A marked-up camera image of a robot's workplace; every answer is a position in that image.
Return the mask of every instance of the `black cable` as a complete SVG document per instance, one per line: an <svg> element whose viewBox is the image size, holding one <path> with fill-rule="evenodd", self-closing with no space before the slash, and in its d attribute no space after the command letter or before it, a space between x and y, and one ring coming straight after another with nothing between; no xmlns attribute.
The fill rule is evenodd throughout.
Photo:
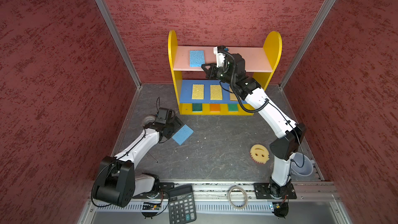
<svg viewBox="0 0 398 224"><path fill-rule="evenodd" d="M104 205L104 206L98 206L97 204L94 203L94 200L93 200L93 190L94 190L94 186L96 185L96 182L97 182L97 180L98 180L98 177L99 177L100 174L103 172L103 170L105 170L105 168L108 167L108 166L111 165L111 164L112 164L112 163L109 163L109 164L107 164L104 168L102 168L102 170L98 173L96 179L94 180L93 187L91 188L91 194L90 194L91 202L92 202L92 204L93 204L94 206L96 206L97 208L104 208L104 207L107 207L107 206L111 206L111 205L112 205L112 204L108 204L108 205Z"/></svg>
<svg viewBox="0 0 398 224"><path fill-rule="evenodd" d="M166 191L164 191L164 192L167 194L167 198L169 198L169 197L170 197L169 193L166 192ZM153 217L158 216L158 215L160 215L161 213L163 213L163 211L164 211L168 206L169 206L169 201L167 201L166 207L165 207L160 213L154 215Z"/></svg>
<svg viewBox="0 0 398 224"><path fill-rule="evenodd" d="M290 160L289 175L288 176L291 176L291 174L290 174L291 169L292 169L292 160Z"/></svg>
<svg viewBox="0 0 398 224"><path fill-rule="evenodd" d="M231 92L231 91L229 91L229 90L225 89L224 87L222 87L222 85L221 85L221 81L220 81L220 86L221 86L221 88L222 88L223 90L225 90L225 91L227 91L227 92L229 92L229 93L233 93L233 92Z"/></svg>
<svg viewBox="0 0 398 224"><path fill-rule="evenodd" d="M247 109L246 107L244 107L244 105L242 104L242 101L241 101L239 95L238 95L238 94L235 92L235 90L234 90L234 88L235 88L235 87L234 87L234 84L235 84L234 78L235 78L235 70L236 70L236 61L235 61L235 57L234 57L233 55L231 55L229 52L226 52L225 50L218 50L218 52L219 52L219 53L226 54L227 56L231 57L231 58L232 58L232 61L234 62L234 64L232 65L232 76L231 76L231 82L230 82L229 85L231 86L232 92L235 94L236 98L238 99L238 103L239 103L240 107L243 109L243 111L249 112L249 113L255 113L255 112L260 112L261 110L263 110L264 107L266 107L266 105L268 104L268 101L267 101L267 100L264 102L264 104L263 104L261 107L259 107L259 108L257 108L257 109L254 109L254 110L249 110L249 109Z"/></svg>
<svg viewBox="0 0 398 224"><path fill-rule="evenodd" d="M147 132L146 132L146 130L144 129L144 136L142 136L142 138L133 146L133 147L131 147L131 149L129 149L123 156L121 156L121 157L118 157L117 159L121 159L122 157L124 157L124 156L126 156L144 137L145 137L145 135L147 134ZM112 204L108 204L108 205L104 205L104 206L98 206L97 204L95 204L94 203L94 200L93 200L93 191L94 191L94 186L96 185L96 182L97 182L97 180L98 180L98 177L100 176L100 174L103 172L103 170L106 168L106 167L108 167L109 165L111 165L112 163L109 163L109 164L107 164L99 173L98 173L98 175L97 175L97 177L96 177L96 179L94 180L94 184L93 184L93 187L91 188L91 194L90 194L90 198L91 198L91 202L92 202L92 204L94 205L94 206L96 206L97 208L103 208L103 207L107 207L107 206L110 206L110 205L112 205Z"/></svg>
<svg viewBox="0 0 398 224"><path fill-rule="evenodd" d="M301 148L301 153L302 153L302 165L301 165L301 167L300 167L300 166L296 163L295 160L291 159L291 161L293 161L293 162L296 164L297 167L303 168L303 167L304 167L304 162L305 162L305 159L304 159L304 150L303 150L302 147L301 147L300 139L299 139L299 136L297 135L296 130L292 127L292 125L290 124L290 122L287 121L287 119L285 118L285 116L281 113L281 111L279 111L279 109L278 109L276 106L274 106L274 105L271 104L271 103L270 103L270 105L273 106L273 107L282 115L282 117L285 119L286 123L289 124L289 126L290 126L291 129L292 129L292 131L295 133L296 138L297 138L297 142L298 142L298 144L300 145L300 148Z"/></svg>
<svg viewBox="0 0 398 224"><path fill-rule="evenodd" d="M163 141L163 142L158 142L158 144L162 144L162 143L165 143L166 141L168 141L169 140L169 138L168 139L166 139L165 141Z"/></svg>
<svg viewBox="0 0 398 224"><path fill-rule="evenodd" d="M156 99L156 109L157 109L158 112L159 112L158 101L159 101L159 107L160 107L160 97L158 97L158 98Z"/></svg>

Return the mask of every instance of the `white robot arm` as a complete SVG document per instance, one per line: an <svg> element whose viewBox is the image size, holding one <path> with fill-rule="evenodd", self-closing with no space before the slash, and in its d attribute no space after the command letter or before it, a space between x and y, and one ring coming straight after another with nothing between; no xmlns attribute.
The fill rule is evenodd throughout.
<svg viewBox="0 0 398 224"><path fill-rule="evenodd" d="M202 65L206 78L227 82L242 109L246 112L258 112L278 138L270 145L275 162L268 191L272 197L281 198L286 195L287 187L291 183L291 162L304 137L306 127L284 114L266 95L261 85L252 77L246 76L245 60L240 54L230 54L225 46L214 47L213 52L216 55L216 63ZM246 109L242 100L255 110Z"/></svg>
<svg viewBox="0 0 398 224"><path fill-rule="evenodd" d="M135 168L144 155L163 137L171 138L183 123L174 110L159 108L154 122L144 126L141 134L122 152L102 159L92 188L92 199L125 207L133 196L159 192L159 178L153 174L135 176Z"/></svg>

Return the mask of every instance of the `wooden shelf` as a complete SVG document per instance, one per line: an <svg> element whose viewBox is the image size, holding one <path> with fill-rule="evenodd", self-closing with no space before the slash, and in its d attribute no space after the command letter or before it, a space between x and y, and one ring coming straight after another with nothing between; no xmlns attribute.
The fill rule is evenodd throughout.
<svg viewBox="0 0 398 224"><path fill-rule="evenodd" d="M189 51L204 50L205 63L216 62L214 47L178 46L173 69L175 71L202 71L201 67L189 66ZM228 47L230 53L240 54L245 59L246 72L272 72L272 67L262 47Z"/></svg>
<svg viewBox="0 0 398 224"><path fill-rule="evenodd" d="M204 99L192 99L192 85L202 84L205 85ZM205 103L205 104L239 104L237 101L230 100L229 92L222 90L222 100L214 101L210 99L210 85L220 85L220 81L216 80L182 80L180 103ZM228 83L222 83L225 89L229 89Z"/></svg>
<svg viewBox="0 0 398 224"><path fill-rule="evenodd" d="M201 67L189 66L189 51L190 50L203 50L205 53L205 63L216 62L216 55L213 54L214 47L203 46L178 46L176 32L171 30L168 39L168 53L170 70L173 77L174 90L176 91L176 98L180 114L192 115L253 115L253 113L245 112L240 107L237 101L231 101L231 94L227 91L222 91L221 101L210 100L210 85L219 85L218 80L183 80L182 71L201 71ZM229 52L232 54L240 54L245 59L245 68L247 72L254 72L253 78L265 90L271 77L278 66L279 59L282 53L282 38L281 34L272 31L268 34L263 47L228 47ZM203 100L192 99L192 85L204 84L205 85L205 98ZM202 104L202 112L192 112L192 104ZM244 107L252 110L249 104ZM220 111L210 111L211 104L219 104ZM238 111L230 112L228 104L237 104Z"/></svg>

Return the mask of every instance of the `black calculator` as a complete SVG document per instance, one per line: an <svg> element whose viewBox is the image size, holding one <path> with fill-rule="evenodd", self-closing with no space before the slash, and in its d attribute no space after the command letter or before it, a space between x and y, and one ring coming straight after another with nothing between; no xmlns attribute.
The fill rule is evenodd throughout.
<svg viewBox="0 0 398 224"><path fill-rule="evenodd" d="M184 224L196 220L195 201L191 185L169 190L170 224Z"/></svg>

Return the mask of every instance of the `pink shelf board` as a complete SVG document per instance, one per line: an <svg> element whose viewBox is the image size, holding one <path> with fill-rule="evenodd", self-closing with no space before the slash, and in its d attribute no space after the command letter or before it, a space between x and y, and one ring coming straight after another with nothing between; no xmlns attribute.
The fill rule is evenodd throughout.
<svg viewBox="0 0 398 224"><path fill-rule="evenodd" d="M178 46L174 70L176 71L203 71L201 67L189 66L189 51L204 50L205 62L216 62L213 54L214 47L203 46ZM272 72L271 65L262 47L228 47L231 54L240 54L245 59L247 72Z"/></svg>

